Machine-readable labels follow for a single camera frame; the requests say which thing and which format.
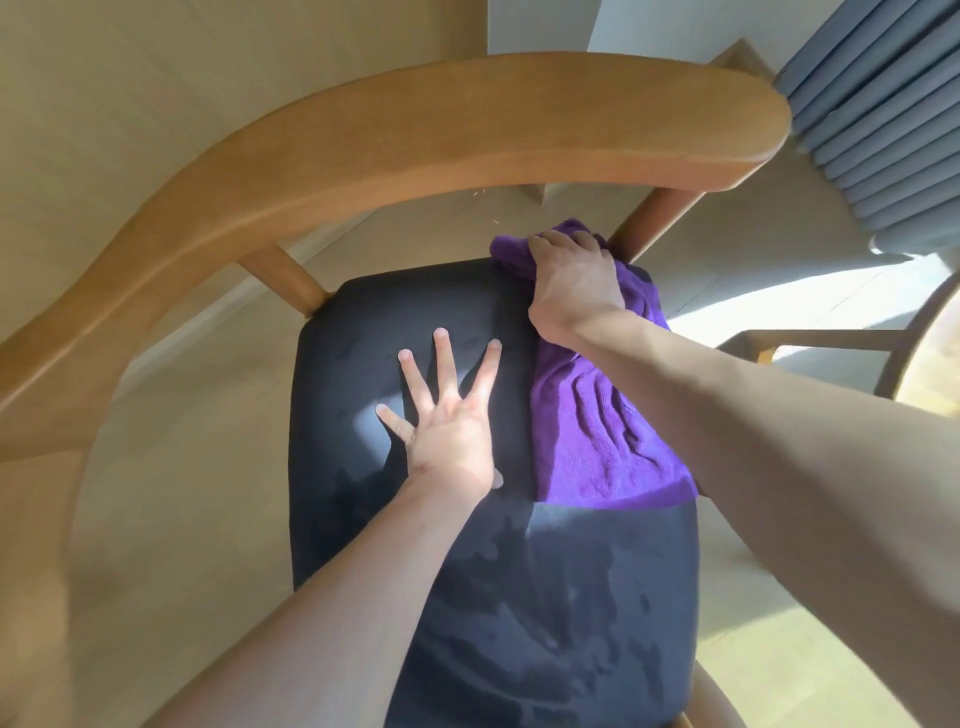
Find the chair seat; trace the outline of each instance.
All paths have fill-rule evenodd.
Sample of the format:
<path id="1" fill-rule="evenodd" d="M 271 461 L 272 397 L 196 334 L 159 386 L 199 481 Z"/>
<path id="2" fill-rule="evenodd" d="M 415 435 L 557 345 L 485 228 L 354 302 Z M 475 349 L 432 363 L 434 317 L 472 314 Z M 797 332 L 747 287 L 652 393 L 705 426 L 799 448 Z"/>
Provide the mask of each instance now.
<path id="1" fill-rule="evenodd" d="M 396 686 L 388 726 L 659 726 L 685 706 L 696 642 L 694 503 L 645 512 L 534 502 L 532 284 L 490 260 L 346 283 L 303 327 L 290 418 L 294 585 L 349 543 L 406 475 L 373 412 L 416 416 L 396 353 L 436 395 L 432 332 L 450 331 L 465 386 L 491 338 L 504 485 L 444 562 Z"/>

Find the purple cloth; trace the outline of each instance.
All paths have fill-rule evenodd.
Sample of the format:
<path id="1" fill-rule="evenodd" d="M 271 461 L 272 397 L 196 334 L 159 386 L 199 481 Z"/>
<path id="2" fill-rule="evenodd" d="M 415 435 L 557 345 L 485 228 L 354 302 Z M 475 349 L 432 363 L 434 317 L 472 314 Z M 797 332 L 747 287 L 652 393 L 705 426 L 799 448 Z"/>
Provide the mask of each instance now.
<path id="1" fill-rule="evenodd" d="M 573 219 L 554 230 L 589 232 Z M 526 240 L 500 235 L 490 254 L 516 276 L 536 278 Z M 616 279 L 627 308 L 668 328 L 649 278 L 617 261 Z M 540 339 L 530 414 L 538 502 L 636 510 L 697 497 L 693 476 L 676 453 L 599 369 L 570 349 Z"/>

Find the white wall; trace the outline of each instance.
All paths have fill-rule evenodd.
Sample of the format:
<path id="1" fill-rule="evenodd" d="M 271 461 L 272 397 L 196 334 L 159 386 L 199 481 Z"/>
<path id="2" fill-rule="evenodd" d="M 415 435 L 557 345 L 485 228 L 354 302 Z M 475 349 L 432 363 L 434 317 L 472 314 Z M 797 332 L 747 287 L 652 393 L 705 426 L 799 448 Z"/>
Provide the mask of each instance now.
<path id="1" fill-rule="evenodd" d="M 589 50 L 706 63 L 744 37 L 780 70 L 842 0 L 603 0 Z"/>
<path id="2" fill-rule="evenodd" d="M 487 52 L 586 51 L 600 0 L 488 0 Z"/>

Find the curtain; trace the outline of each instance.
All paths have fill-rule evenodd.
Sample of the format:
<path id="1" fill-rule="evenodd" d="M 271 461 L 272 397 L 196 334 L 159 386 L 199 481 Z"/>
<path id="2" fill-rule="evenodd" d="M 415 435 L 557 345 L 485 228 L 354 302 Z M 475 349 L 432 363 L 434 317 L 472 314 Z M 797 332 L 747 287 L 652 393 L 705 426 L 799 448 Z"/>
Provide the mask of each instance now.
<path id="1" fill-rule="evenodd" d="M 960 245 L 960 1 L 846 0 L 778 75 L 873 245 Z"/>

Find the bare arm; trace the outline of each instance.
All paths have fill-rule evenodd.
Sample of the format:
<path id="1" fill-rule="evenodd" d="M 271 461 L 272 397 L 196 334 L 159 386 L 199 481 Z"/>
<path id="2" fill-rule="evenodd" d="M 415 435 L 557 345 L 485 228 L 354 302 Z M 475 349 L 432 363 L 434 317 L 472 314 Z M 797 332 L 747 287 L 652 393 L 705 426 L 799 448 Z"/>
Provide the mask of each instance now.
<path id="1" fill-rule="evenodd" d="M 960 427 L 623 309 L 588 235 L 532 238 L 531 320 L 588 357 L 770 571 L 926 726 L 960 713 Z"/>
<path id="2" fill-rule="evenodd" d="M 487 403 L 492 342 L 464 400 L 445 331 L 435 335 L 434 404 L 400 353 L 420 421 L 377 414 L 407 444 L 400 492 L 333 560 L 148 723 L 167 726 L 382 726 L 427 593 L 497 477 Z"/>

